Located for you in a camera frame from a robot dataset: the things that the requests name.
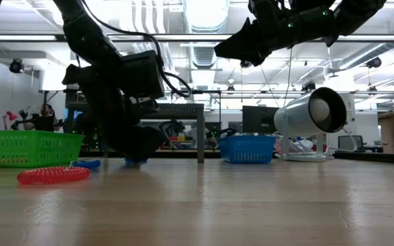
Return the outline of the black aluminium table frame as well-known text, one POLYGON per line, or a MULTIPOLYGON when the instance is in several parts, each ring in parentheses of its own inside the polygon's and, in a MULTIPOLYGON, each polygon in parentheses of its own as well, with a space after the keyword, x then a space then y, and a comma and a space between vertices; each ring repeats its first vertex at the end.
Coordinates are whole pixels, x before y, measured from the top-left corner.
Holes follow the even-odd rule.
MULTIPOLYGON (((80 158, 99 158, 103 156, 108 156, 111 158, 121 158, 124 155, 118 152, 108 152, 104 154, 103 152, 87 152, 81 151, 79 153, 80 158)), ((156 153, 151 154, 150 158, 160 158, 160 159, 196 159, 198 153, 196 150, 158 150, 156 153)), ((333 157, 336 159, 346 159, 355 161, 371 161, 378 163, 394 163, 394 154, 376 153, 376 152, 335 152, 333 157)))

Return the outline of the blue plastic basket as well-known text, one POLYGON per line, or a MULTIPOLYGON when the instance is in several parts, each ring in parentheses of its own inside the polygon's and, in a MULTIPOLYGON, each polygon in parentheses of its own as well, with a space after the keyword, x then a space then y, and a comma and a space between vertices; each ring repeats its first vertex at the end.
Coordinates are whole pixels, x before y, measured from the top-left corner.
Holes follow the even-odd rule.
POLYGON ((275 137, 262 135, 223 137, 218 141, 221 159, 229 163, 270 163, 275 139, 275 137))

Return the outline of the red spiral wrist coil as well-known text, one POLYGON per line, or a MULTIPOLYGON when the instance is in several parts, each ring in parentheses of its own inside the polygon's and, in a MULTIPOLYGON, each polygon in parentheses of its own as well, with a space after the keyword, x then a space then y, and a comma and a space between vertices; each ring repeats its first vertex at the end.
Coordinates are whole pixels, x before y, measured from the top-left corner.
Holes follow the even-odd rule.
POLYGON ((45 167, 21 172, 17 181, 22 185, 43 185, 85 180, 90 170, 84 167, 45 167))

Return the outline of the black monitor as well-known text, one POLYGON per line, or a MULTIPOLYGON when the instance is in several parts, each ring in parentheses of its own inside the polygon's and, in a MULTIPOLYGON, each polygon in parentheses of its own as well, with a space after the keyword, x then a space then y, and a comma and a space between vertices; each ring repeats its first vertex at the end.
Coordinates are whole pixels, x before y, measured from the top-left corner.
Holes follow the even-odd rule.
POLYGON ((276 132, 274 116, 277 111, 277 107, 243 106, 243 132, 258 134, 272 134, 276 132))

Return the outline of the pink desk lamp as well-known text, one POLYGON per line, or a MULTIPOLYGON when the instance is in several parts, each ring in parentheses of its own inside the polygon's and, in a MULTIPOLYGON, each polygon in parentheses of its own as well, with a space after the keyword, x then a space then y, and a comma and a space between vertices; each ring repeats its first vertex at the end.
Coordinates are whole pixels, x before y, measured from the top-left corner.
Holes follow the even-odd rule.
POLYGON ((17 120, 18 115, 12 113, 11 111, 6 111, 5 115, 3 116, 3 125, 5 130, 10 130, 12 125, 17 120))

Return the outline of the person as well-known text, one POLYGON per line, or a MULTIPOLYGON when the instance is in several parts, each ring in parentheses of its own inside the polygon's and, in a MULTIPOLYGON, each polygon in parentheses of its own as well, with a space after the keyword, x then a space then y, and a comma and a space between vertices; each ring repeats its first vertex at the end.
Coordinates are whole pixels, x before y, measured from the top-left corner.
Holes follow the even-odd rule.
POLYGON ((40 113, 32 113, 31 117, 28 118, 26 110, 20 110, 18 114, 21 116, 21 120, 16 120, 12 125, 12 130, 18 130, 20 125, 26 131, 59 131, 64 125, 63 120, 58 120, 55 117, 55 111, 50 104, 43 104, 41 106, 40 113))

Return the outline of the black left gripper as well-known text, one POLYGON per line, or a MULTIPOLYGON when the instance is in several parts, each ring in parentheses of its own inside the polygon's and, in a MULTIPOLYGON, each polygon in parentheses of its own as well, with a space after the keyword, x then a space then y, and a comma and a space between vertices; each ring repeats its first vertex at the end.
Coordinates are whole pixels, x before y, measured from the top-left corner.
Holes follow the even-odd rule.
POLYGON ((148 159, 167 142, 166 135, 160 130, 145 126, 140 128, 131 144, 133 149, 127 153, 124 133, 131 133, 142 116, 159 110, 152 98, 142 102, 139 98, 132 100, 123 96, 116 83, 94 66, 69 65, 62 83, 79 86, 94 119, 106 133, 107 145, 115 152, 133 160, 148 159))

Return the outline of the white spot lamp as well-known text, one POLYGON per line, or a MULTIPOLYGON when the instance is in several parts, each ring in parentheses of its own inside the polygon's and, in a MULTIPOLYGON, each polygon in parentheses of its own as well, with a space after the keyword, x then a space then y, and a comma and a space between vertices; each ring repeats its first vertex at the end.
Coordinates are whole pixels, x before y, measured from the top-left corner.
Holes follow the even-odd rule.
POLYGON ((347 110, 342 97, 328 87, 320 87, 289 102, 274 115, 276 131, 282 137, 280 157, 285 161, 327 161, 321 144, 312 151, 296 146, 291 140, 311 136, 322 140, 323 134, 342 130, 346 120, 347 110))

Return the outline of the green plastic basket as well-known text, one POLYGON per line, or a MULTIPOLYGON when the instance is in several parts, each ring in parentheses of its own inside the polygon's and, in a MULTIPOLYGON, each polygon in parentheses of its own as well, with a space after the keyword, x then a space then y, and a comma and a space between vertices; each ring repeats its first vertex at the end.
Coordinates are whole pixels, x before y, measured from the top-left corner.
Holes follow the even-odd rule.
POLYGON ((79 157, 82 135, 47 131, 0 131, 0 168, 67 165, 79 157))

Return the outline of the grey perforated metal shelf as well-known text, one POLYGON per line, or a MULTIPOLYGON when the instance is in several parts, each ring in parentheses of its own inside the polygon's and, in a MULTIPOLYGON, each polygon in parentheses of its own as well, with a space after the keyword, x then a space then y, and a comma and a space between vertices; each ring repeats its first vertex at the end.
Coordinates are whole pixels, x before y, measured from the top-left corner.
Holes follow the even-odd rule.
MULTIPOLYGON (((68 115, 65 120, 67 130, 73 130, 73 122, 76 111, 88 110, 85 102, 72 102, 67 104, 68 115)), ((196 120, 197 122, 197 161, 204 163, 205 146, 203 139, 205 136, 204 127, 204 105, 203 104, 159 104, 158 112, 140 116, 141 120, 196 120)))

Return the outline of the grey monitor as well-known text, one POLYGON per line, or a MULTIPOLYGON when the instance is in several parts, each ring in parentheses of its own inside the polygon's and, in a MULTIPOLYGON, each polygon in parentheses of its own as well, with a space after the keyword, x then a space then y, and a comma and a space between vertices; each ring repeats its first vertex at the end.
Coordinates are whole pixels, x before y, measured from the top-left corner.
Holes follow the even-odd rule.
POLYGON ((353 150, 354 143, 356 142, 357 150, 362 150, 364 148, 363 137, 361 135, 341 135, 338 136, 338 148, 344 150, 353 150))

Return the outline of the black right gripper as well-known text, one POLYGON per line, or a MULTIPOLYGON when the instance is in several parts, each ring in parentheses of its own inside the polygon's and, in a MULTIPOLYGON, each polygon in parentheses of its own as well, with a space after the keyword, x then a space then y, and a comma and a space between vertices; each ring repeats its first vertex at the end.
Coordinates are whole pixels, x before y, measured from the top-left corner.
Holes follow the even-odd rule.
POLYGON ((280 14, 258 14, 242 28, 214 47, 218 57, 250 57, 253 66, 261 65, 272 51, 324 36, 324 7, 280 14))

